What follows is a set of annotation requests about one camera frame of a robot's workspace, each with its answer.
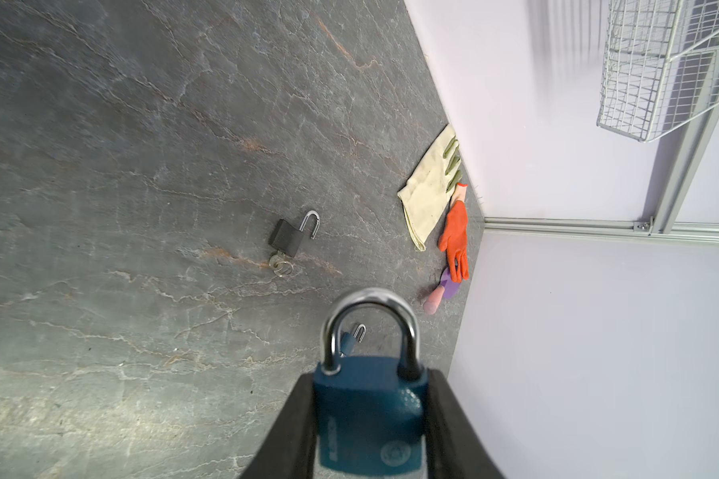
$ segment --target key ring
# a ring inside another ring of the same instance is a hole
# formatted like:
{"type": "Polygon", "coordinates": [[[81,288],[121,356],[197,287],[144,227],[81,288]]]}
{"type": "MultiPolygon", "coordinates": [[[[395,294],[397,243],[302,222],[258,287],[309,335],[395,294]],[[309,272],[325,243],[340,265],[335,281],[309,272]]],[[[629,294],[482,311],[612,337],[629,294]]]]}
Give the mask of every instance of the key ring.
{"type": "Polygon", "coordinates": [[[296,269],[293,263],[282,257],[282,254],[279,252],[271,255],[269,258],[269,266],[274,270],[274,274],[277,274],[279,277],[288,277],[293,274],[293,271],[296,269]]]}

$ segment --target black padlock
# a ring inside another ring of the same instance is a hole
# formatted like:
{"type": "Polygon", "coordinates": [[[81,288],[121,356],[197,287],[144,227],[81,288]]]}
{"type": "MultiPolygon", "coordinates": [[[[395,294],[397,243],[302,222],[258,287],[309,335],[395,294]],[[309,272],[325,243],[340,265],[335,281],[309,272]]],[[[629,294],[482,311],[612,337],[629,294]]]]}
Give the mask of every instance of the black padlock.
{"type": "Polygon", "coordinates": [[[316,231],[320,229],[320,214],[315,210],[311,210],[304,216],[301,227],[298,229],[284,219],[280,219],[269,237],[269,244],[278,251],[282,251],[284,254],[294,257],[298,252],[298,247],[301,245],[301,240],[304,239],[304,228],[306,228],[307,220],[309,216],[312,215],[316,217],[316,225],[314,225],[314,230],[311,234],[311,238],[314,239],[316,231]]]}

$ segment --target pink handle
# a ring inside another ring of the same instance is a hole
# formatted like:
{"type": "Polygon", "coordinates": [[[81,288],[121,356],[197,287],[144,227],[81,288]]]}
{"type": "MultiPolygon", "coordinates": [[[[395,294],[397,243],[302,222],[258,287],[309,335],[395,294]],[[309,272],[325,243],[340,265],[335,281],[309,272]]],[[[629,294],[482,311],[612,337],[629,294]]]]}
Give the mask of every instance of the pink handle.
{"type": "Polygon", "coordinates": [[[426,298],[426,302],[423,303],[423,312],[426,314],[436,313],[439,303],[442,301],[442,294],[445,294],[445,287],[440,284],[426,298]]]}

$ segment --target purple tool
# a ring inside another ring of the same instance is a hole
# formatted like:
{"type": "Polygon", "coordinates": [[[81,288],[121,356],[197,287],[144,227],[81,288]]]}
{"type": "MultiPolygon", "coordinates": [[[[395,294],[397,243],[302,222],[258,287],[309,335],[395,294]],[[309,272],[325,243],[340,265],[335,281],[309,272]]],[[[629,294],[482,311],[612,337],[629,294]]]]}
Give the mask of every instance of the purple tool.
{"type": "Polygon", "coordinates": [[[426,314],[434,314],[439,308],[439,303],[443,299],[448,300],[458,291],[460,283],[453,281],[450,276],[450,268],[446,267],[439,279],[439,285],[431,292],[429,297],[423,303],[423,312],[426,314]]]}
{"type": "Polygon", "coordinates": [[[445,270],[442,272],[439,283],[445,287],[445,292],[442,294],[442,298],[446,300],[452,298],[455,293],[458,292],[458,288],[461,287],[460,283],[456,283],[455,281],[453,281],[453,278],[450,276],[449,267],[446,267],[445,270]]]}

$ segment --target metal bracket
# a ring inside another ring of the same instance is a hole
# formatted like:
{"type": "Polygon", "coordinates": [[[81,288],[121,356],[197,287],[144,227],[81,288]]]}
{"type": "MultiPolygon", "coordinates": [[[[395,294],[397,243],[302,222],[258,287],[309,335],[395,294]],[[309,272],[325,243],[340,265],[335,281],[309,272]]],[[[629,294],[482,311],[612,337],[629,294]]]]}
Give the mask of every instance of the metal bracket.
{"type": "Polygon", "coordinates": [[[634,233],[646,233],[647,236],[652,235],[652,226],[655,219],[650,216],[650,219],[648,222],[634,222],[634,233]]]}

